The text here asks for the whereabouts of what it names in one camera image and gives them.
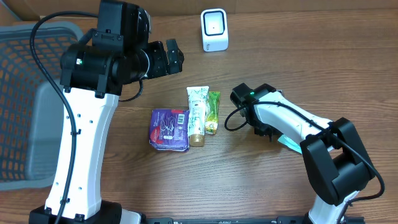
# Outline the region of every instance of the white tube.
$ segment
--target white tube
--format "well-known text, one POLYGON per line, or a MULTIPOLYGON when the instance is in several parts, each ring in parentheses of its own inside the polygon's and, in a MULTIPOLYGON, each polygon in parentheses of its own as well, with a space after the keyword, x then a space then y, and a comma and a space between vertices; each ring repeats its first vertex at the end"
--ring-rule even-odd
POLYGON ((205 145, 208 86, 187 87, 189 104, 188 135, 191 146, 205 145))

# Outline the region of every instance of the wooden table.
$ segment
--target wooden table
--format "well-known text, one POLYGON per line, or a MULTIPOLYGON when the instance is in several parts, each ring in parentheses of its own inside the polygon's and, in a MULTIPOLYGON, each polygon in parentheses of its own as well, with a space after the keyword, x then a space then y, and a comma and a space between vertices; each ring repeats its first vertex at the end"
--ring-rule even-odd
MULTIPOLYGON (((92 19, 75 20, 83 31, 92 19)), ((176 38, 183 72, 147 80, 138 99, 120 103, 102 168, 105 200, 148 217, 261 218, 303 215, 315 192, 303 159, 251 127, 223 128, 234 110, 229 94, 242 82, 283 89, 291 102, 321 117, 355 125, 385 194, 348 209, 367 223, 396 223, 398 213, 398 10, 281 12, 228 15, 229 48, 204 53, 199 16, 155 17, 151 40, 176 38), (149 146, 154 108, 187 108, 187 86, 222 92, 220 129, 205 147, 158 153, 149 146)), ((138 84, 124 87, 122 99, 138 84)), ((243 119, 235 116, 231 126, 243 119)), ((0 222, 26 223, 50 188, 0 193, 0 222)), ((361 195, 379 190, 372 180, 361 195)))

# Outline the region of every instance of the purple snack bag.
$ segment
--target purple snack bag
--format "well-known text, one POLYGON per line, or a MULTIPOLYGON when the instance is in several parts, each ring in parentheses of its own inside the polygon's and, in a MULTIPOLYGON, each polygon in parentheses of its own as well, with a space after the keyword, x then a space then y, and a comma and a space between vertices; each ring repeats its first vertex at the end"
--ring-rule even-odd
POLYGON ((149 128, 149 144, 160 151, 187 152, 189 111, 155 109, 149 128))

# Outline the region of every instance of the green wrapper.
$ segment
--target green wrapper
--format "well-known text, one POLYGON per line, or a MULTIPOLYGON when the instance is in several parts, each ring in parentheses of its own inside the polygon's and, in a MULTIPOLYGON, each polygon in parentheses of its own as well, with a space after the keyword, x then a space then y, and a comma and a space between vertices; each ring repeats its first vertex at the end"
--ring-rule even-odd
POLYGON ((209 91, 208 105, 210 112, 205 123, 205 131, 207 134, 216 134, 218 127, 218 106, 220 105, 219 91, 209 91))

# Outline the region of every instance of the laundry basket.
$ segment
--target laundry basket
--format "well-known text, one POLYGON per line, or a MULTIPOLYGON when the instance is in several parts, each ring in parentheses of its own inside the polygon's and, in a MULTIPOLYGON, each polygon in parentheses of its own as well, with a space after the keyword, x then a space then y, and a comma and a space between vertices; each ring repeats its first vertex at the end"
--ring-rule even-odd
MULTIPOLYGON (((0 27, 0 190, 46 187, 57 169, 63 105, 30 54, 33 26, 0 27)), ((54 79, 61 55, 82 35, 71 22, 40 26, 36 51, 54 79)))

